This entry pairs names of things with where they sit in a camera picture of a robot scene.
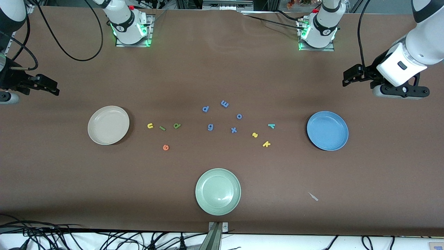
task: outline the wire bundle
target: wire bundle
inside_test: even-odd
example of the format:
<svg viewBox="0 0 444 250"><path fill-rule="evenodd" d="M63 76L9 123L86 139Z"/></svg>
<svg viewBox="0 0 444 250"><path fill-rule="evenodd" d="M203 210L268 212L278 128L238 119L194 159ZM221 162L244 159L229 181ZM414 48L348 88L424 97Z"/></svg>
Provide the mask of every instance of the wire bundle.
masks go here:
<svg viewBox="0 0 444 250"><path fill-rule="evenodd" d="M119 231L113 233L111 232L103 233L99 232L98 230L71 228L71 226L80 226L78 224L52 224L48 222L19 220L18 218L7 214L0 214L0 216L5 216L13 220L12 222L0 225L0 229L5 229L5 228L11 229L9 231L2 232L1 234L22 233L24 237L28 238L23 243L21 249L26 249L29 242L34 242L35 244L37 244L39 250L71 250L71 247L67 243L67 239L69 239L67 238L67 236L69 236L72 238L72 240L80 250L87 250L82 248L82 246L79 244L79 242L76 240L76 238L73 235L73 233L80 231L82 232L86 231L90 233L107 236L108 237L107 240L101 245L99 250L107 250L108 247L110 247L111 244L114 243L116 240L123 240L123 241L121 241L116 248L113 248L113 250L119 250L124 244L132 244L132 243L137 244L138 250L154 250L154 249L159 249L160 247L170 243L175 239L178 239L178 241L164 248L168 249L169 247L180 242L180 239L175 237L163 243L162 245L156 247L155 244L168 232L162 232L158 237L156 237L156 239L154 239L155 233L153 233L150 244L145 245L145 239L143 238L142 233L148 233L146 231ZM131 234L131 233L133 233L131 236L125 237L126 234ZM190 235L184 237L183 240L205 234L206 233ZM135 240L135 237L137 236L141 237L142 242ZM47 241L49 248L43 246L42 243L44 241L42 241L42 239Z"/></svg>

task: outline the brown table surface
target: brown table surface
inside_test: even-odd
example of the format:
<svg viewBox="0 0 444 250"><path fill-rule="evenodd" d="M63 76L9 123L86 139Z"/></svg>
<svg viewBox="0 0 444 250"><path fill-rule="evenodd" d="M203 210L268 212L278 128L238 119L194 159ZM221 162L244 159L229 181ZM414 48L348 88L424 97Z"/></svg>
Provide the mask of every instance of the brown table surface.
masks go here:
<svg viewBox="0 0 444 250"><path fill-rule="evenodd" d="M95 53L89 9L44 12L69 53ZM31 14L28 47L39 68L30 73L57 81L60 96L31 91L18 105L0 105L1 212L106 229L206 231L209 221L224 221L237 233L442 235L442 65L421 75L431 94L420 101L374 97L368 82L343 88L343 71L360 63L358 17L343 17L335 52L308 52L298 51L293 29L234 11L168 11L152 47L116 48L104 25L102 52L77 62ZM414 25L411 16L366 15L367 64ZM25 27L18 33L22 40ZM17 62L32 65L26 52ZM121 142L102 146L87 123L107 105L123 107L131 125ZM322 151L307 138L307 120L321 110L347 122L341 150ZM194 197L212 168L232 171L242 186L225 216L206 214Z"/></svg>

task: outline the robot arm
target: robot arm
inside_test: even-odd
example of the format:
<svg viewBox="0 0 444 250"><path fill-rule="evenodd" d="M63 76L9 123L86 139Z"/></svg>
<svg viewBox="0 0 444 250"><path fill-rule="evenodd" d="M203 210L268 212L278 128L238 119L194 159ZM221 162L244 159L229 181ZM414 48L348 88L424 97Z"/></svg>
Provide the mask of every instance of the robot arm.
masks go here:
<svg viewBox="0 0 444 250"><path fill-rule="evenodd" d="M342 85L372 80L378 97L420 99L429 95L420 87L420 72L444 58L444 1L412 0L416 27L378 56L369 67L355 65L344 72ZM408 83L415 79L413 85Z"/></svg>
<svg viewBox="0 0 444 250"><path fill-rule="evenodd" d="M147 35L141 26L147 23L147 15L129 8L125 0L94 0L109 18L115 36L124 44L135 44Z"/></svg>
<svg viewBox="0 0 444 250"><path fill-rule="evenodd" d="M346 5L342 0L324 0L318 13L305 16L308 19L306 32L301 39L314 48L323 48L334 39L337 25L345 13Z"/></svg>
<svg viewBox="0 0 444 250"><path fill-rule="evenodd" d="M0 0L0 45L9 42L12 34L20 29L26 20L26 7L23 0ZM42 74L35 77L28 75L21 66L6 57L6 50L0 49L0 89L13 90L29 95L31 89L43 90L56 96L59 95L57 82ZM0 91L0 104L19 102L15 93Z"/></svg>

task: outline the white plate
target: white plate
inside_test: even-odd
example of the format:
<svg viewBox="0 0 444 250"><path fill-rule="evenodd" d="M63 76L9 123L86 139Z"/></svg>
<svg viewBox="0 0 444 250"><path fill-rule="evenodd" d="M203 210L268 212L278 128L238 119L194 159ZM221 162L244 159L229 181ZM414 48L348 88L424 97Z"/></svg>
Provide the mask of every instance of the white plate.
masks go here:
<svg viewBox="0 0 444 250"><path fill-rule="evenodd" d="M197 203L211 215L225 215L233 211L240 199L241 184L226 169L210 169L197 181Z"/></svg>
<svg viewBox="0 0 444 250"><path fill-rule="evenodd" d="M88 135L97 144L111 145L120 141L130 128L130 118L120 107L106 106L97 110L88 122Z"/></svg>

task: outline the beige plate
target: beige plate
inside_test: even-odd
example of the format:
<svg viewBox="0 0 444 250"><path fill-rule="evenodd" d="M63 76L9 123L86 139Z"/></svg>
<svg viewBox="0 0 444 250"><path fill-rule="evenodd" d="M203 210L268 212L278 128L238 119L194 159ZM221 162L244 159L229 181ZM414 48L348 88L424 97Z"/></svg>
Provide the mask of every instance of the beige plate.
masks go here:
<svg viewBox="0 0 444 250"><path fill-rule="evenodd" d="M88 122L88 135L97 144L111 145L120 141L130 128L130 118L120 107L106 106L97 110Z"/></svg>

